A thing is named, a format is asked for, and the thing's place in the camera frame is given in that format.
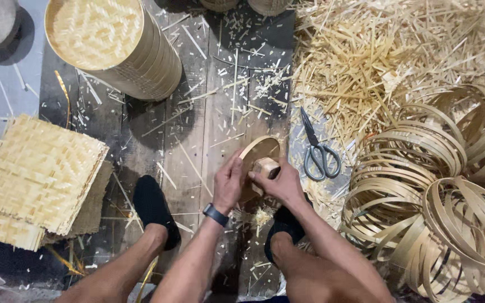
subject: leg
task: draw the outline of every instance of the leg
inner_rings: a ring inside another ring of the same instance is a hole
[[[163,250],[174,248],[180,234],[160,186],[152,176],[138,179],[132,203],[145,227],[138,242],[64,292],[56,303],[126,302],[149,264]]]
[[[69,288],[56,303],[126,302],[149,264],[164,249],[167,238],[168,232],[163,225],[147,225],[138,242],[117,259]]]
[[[291,303],[376,302],[353,276],[332,262],[299,250],[287,232],[272,236],[274,262],[286,277]]]

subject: forearm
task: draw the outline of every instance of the forearm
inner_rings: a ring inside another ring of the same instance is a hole
[[[289,203],[290,210],[304,228],[316,253],[358,279],[381,302],[394,301],[373,265],[340,233],[325,222],[306,201]]]
[[[211,280],[214,250],[223,227],[206,217],[158,285],[151,302],[201,302]]]

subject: foot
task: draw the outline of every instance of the foot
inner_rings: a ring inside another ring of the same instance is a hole
[[[306,201],[313,207],[313,204],[306,193],[305,198]],[[274,234],[282,231],[285,231],[291,236],[293,244],[297,244],[297,242],[299,242],[306,234],[299,221],[297,221],[295,216],[293,216],[293,214],[285,206],[280,207],[274,214],[274,224],[269,230],[267,241],[265,242],[265,256],[267,256],[267,259],[272,264],[275,263],[273,261],[273,254],[271,251],[271,239]]]
[[[145,175],[138,179],[132,203],[143,222],[143,227],[150,223],[166,227],[168,239],[164,247],[165,251],[177,246],[180,241],[179,228],[171,216],[162,189],[152,176]]]

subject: wooden plank floor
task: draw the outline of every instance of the wooden plank floor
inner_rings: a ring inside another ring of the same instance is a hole
[[[58,70],[69,90],[70,128],[108,144],[110,152],[107,160],[113,162],[116,175],[128,197],[131,199],[134,184],[140,176],[152,175],[161,181],[175,220],[196,231],[203,220],[203,215],[199,215],[200,211],[212,201],[209,190],[214,190],[214,173],[227,156],[265,134],[278,137],[282,152],[286,153],[289,106],[282,107],[268,97],[287,102],[289,80],[271,86],[267,93],[262,94],[264,97],[258,95],[257,89],[275,75],[263,68],[277,64],[280,68],[291,65],[295,16],[293,11],[286,11],[277,17],[263,20],[246,2],[226,14],[205,11],[200,5],[190,1],[177,3],[145,1],[145,7],[160,27],[166,27],[186,14],[191,14],[164,31],[168,39],[179,34],[173,46],[183,63],[182,78],[170,98],[158,102],[137,100],[88,79],[101,99],[102,104],[98,104],[86,79],[78,75],[74,67],[64,63],[46,44],[39,116],[59,126],[66,126],[67,101],[54,74],[54,70]],[[202,57],[182,26],[187,26],[207,59]],[[226,89],[222,86],[233,83],[235,79],[235,48],[239,49],[237,80],[249,78],[249,81],[246,85],[237,85],[234,92],[233,86]],[[252,55],[242,50],[252,48],[261,48],[259,53],[265,56]],[[290,72],[289,66],[283,77],[289,76]],[[206,99],[194,100],[192,104],[177,104],[181,100],[216,88],[219,88],[217,93]],[[231,110],[233,105],[235,108],[242,108],[247,104],[262,108],[271,115],[256,110],[241,118],[240,112],[233,113]],[[142,136],[189,106],[192,108],[176,119]],[[214,146],[239,134],[243,135]],[[165,168],[177,189],[162,174],[158,165]],[[205,184],[201,183],[192,165],[197,168]],[[141,229],[136,222],[127,226],[125,216],[129,214],[129,207],[125,202],[124,194],[115,177],[112,177],[104,198],[102,215],[105,219],[101,221],[100,231],[91,237],[84,237],[83,251],[77,243],[74,245],[77,255],[82,256],[85,265],[100,265],[109,261],[135,243],[141,235]],[[246,205],[245,210],[251,213],[262,203],[263,201],[252,201]],[[270,296],[277,291],[279,271],[273,266],[261,266],[250,271],[256,262],[267,262],[263,245],[270,223],[263,226],[259,237],[255,230],[244,229],[244,226],[237,229],[239,225],[241,224],[230,223],[226,227],[228,232],[218,243],[217,274],[212,290],[234,295]],[[177,253],[192,237],[192,233],[183,230],[181,234],[181,245],[161,255],[152,281],[159,281]]]

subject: watch strap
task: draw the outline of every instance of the watch strap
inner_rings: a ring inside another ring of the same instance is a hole
[[[230,220],[229,217],[224,216],[221,212],[216,210],[212,203],[207,204],[205,209],[203,209],[203,214],[218,222],[222,227],[226,227],[227,222]]]

